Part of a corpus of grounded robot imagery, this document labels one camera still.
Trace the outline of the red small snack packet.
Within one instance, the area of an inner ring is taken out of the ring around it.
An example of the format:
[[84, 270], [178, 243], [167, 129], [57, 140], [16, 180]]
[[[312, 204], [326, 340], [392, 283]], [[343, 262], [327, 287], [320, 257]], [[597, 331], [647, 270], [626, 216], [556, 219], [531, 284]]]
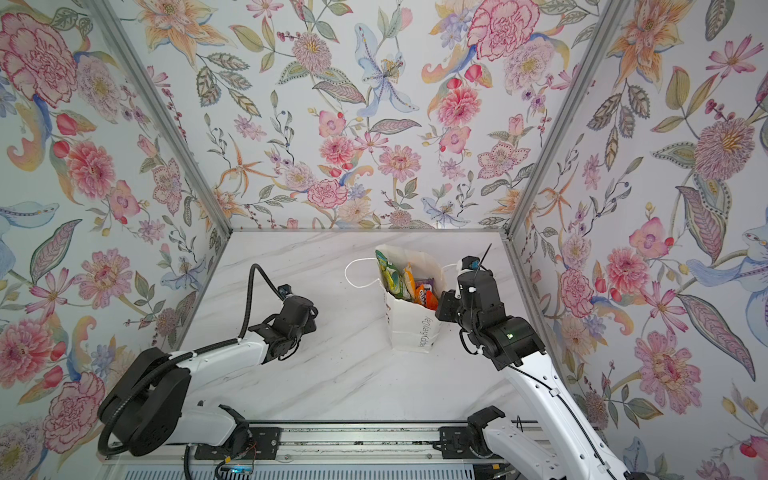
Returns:
[[430, 284], [421, 284], [416, 287], [415, 300], [419, 305], [432, 311], [436, 311], [439, 306], [439, 298]]

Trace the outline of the purple Fox's candy bag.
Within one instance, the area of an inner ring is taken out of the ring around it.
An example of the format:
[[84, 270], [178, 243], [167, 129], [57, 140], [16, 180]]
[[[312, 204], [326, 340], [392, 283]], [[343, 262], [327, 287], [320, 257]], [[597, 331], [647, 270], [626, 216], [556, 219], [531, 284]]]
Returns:
[[416, 286], [418, 288], [424, 288], [426, 290], [433, 290], [435, 283], [433, 278], [427, 278], [427, 279], [418, 279], [416, 281]]

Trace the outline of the white paper gift bag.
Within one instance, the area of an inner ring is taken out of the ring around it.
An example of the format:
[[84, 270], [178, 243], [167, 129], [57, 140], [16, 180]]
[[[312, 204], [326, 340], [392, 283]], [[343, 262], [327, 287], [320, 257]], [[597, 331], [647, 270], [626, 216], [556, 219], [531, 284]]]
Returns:
[[[407, 298], [396, 299], [384, 287], [375, 251], [382, 251], [389, 261], [399, 270], [401, 277], [408, 263], [412, 265], [415, 282], [418, 279], [434, 279], [435, 295], [448, 290], [446, 274], [453, 266], [442, 265], [426, 252], [410, 250], [398, 246], [382, 244], [375, 248], [369, 257], [358, 258], [349, 262], [344, 268], [344, 277], [348, 285], [355, 289], [377, 287], [383, 296], [384, 314], [387, 322], [390, 343], [393, 349], [413, 353], [429, 353], [436, 343], [441, 323], [435, 317], [435, 311], [419, 305], [416, 300]], [[355, 281], [350, 275], [352, 267], [357, 265], [369, 266], [375, 270], [375, 275], [366, 282]]]

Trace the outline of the orange small candy packet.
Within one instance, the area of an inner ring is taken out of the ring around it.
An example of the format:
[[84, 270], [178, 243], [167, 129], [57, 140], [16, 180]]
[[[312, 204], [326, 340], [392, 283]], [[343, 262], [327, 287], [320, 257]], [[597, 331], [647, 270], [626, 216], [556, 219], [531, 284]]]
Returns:
[[403, 284], [404, 284], [404, 297], [409, 301], [414, 301], [416, 298], [416, 282], [413, 275], [412, 265], [408, 263], [403, 269]]

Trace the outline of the green snack pack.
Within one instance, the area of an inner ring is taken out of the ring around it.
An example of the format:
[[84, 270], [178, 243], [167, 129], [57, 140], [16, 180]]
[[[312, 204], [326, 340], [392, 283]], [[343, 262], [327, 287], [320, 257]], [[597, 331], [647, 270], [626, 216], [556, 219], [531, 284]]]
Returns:
[[382, 251], [376, 250], [375, 256], [386, 290], [396, 299], [404, 299], [404, 284], [399, 270]]

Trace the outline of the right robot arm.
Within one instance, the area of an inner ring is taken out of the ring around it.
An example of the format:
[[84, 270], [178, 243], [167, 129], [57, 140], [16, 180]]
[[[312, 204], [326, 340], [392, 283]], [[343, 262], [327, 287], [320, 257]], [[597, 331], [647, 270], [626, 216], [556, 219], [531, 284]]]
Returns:
[[597, 434], [564, 386], [530, 323], [507, 314], [495, 281], [461, 278], [444, 292], [436, 317], [456, 323], [533, 411], [549, 445], [541, 446], [500, 408], [467, 419], [468, 450], [498, 456], [526, 479], [644, 479], [630, 471]]

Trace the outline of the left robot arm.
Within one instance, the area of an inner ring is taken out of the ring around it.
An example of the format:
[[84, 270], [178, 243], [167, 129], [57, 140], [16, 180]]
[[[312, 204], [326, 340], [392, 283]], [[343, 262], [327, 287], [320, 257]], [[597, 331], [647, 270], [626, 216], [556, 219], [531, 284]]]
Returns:
[[253, 443], [250, 424], [233, 407], [201, 392], [238, 371], [284, 360], [316, 330], [318, 310], [298, 295], [237, 338], [196, 350], [139, 354], [102, 401], [98, 451], [105, 457], [148, 455], [164, 445], [207, 445], [233, 456]]

